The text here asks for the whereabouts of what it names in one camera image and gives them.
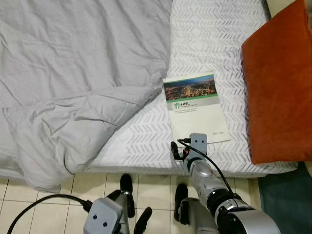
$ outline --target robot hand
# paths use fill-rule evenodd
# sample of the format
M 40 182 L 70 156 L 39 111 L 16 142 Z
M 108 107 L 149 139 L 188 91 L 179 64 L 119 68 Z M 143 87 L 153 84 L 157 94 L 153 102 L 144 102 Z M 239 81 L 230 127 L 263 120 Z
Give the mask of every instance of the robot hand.
M 181 219 L 178 221 L 194 226 L 195 233 L 219 231 L 221 234 L 280 234 L 277 225 L 267 214 L 255 210 L 232 192 L 218 166 L 206 156 L 205 134 L 191 134 L 190 138 L 178 142 L 186 146 L 183 157 L 179 156 L 178 147 L 174 142 L 171 143 L 172 152 L 175 160 L 183 161 L 184 169 L 189 172 L 191 184 L 199 198 L 198 202 L 189 198 L 181 201 L 178 208 L 179 217 L 183 222 Z M 224 183 L 214 175 L 206 159 L 216 167 Z M 204 214 L 203 207 L 209 211 L 209 215 Z

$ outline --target gray duvet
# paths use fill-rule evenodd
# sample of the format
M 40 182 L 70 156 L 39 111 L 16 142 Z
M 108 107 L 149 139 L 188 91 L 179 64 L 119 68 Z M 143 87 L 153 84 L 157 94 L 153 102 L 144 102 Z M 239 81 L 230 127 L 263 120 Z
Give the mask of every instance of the gray duvet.
M 170 9 L 171 0 L 0 1 L 0 176 L 57 192 L 93 160 L 161 90 Z

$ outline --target booklet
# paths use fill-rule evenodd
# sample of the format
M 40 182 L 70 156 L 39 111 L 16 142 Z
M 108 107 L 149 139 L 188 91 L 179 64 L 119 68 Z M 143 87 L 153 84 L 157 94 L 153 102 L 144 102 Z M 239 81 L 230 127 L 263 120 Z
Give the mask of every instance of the booklet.
M 208 143 L 230 140 L 212 72 L 163 80 L 174 141 L 191 133 L 207 135 Z

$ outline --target orange pillow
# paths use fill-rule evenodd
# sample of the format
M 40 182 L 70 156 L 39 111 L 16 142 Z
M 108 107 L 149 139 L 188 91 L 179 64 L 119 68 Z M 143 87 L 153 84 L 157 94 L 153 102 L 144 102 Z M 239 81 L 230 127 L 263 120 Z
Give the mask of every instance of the orange pillow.
M 312 41 L 303 0 L 242 45 L 253 163 L 312 160 Z

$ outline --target white bedsheet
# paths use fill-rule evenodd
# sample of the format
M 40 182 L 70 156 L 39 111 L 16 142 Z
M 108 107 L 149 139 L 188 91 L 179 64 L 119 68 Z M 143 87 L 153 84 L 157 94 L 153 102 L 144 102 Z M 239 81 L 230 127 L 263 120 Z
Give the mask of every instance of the white bedsheet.
M 214 71 L 231 141 L 208 144 L 207 151 L 227 176 L 264 176 L 297 167 L 295 162 L 253 165 L 250 158 L 241 44 L 267 21 L 264 4 L 265 0 L 174 0 L 172 5 L 167 77 Z M 171 141 L 162 92 L 115 132 L 84 171 L 184 174 L 182 164 L 170 156 Z

